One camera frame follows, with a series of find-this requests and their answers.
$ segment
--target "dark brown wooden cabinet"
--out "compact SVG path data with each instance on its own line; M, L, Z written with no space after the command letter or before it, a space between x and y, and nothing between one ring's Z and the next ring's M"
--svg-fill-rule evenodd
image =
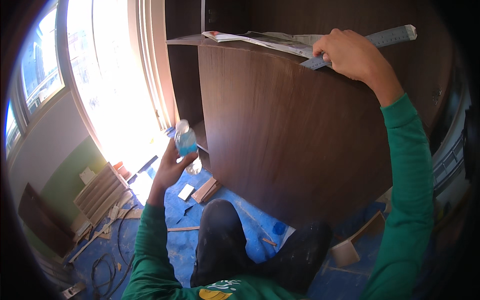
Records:
M196 12L169 16L179 13L181 2ZM245 42L216 43L201 31L327 34L340 28L368 35L412 24L416 41L381 52L427 134L448 94L452 41L426 1L227 2L166 1L180 118L193 126L204 165L224 186L293 227L319 218L337 224L392 184L373 92L329 68L300 66L305 58ZM194 24L178 24L193 15ZM174 25L183 27L169 29Z

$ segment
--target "white wall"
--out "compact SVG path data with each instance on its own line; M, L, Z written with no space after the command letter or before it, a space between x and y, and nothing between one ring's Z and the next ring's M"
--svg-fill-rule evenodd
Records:
M21 143L9 170L15 208L29 182L40 192L67 156L88 136L71 92L43 116Z

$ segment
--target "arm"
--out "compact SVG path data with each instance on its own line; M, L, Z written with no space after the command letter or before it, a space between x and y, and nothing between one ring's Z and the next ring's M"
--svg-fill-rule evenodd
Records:
M363 81L380 102L392 161L392 212L363 299L409 298L427 247L432 219L432 160L417 111L392 67L364 37L332 30L313 45L335 71Z
M175 278L173 266L168 260L167 225L163 202L165 190L178 181L183 170L197 158L197 154L188 154L178 164L177 158L179 154L171 139L140 219L132 274L123 293L123 299L158 299L172 295L175 289L181 288L181 284Z

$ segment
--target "sleeve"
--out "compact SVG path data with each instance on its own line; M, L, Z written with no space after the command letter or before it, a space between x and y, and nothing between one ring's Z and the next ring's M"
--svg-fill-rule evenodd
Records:
M392 212L361 299L409 299L433 227L432 156L407 94L382 113L392 161Z
M132 274L122 299L168 297L181 287L168 260L165 208L147 203L137 231Z

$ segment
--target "person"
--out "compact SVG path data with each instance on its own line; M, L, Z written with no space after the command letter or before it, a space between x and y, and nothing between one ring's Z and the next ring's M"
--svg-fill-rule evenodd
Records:
M407 299L433 227L432 162L422 123L392 67L367 39L334 29L313 50L315 56L323 53L336 72L367 84L380 103L392 163L392 211L361 298ZM132 275L122 298L305 299L330 244L329 226L316 222L295 231L273 258L255 264L245 251L238 214L220 199L204 209L191 288L182 288L168 260L163 201L166 188L196 154L176 163L178 157L170 141L142 214Z

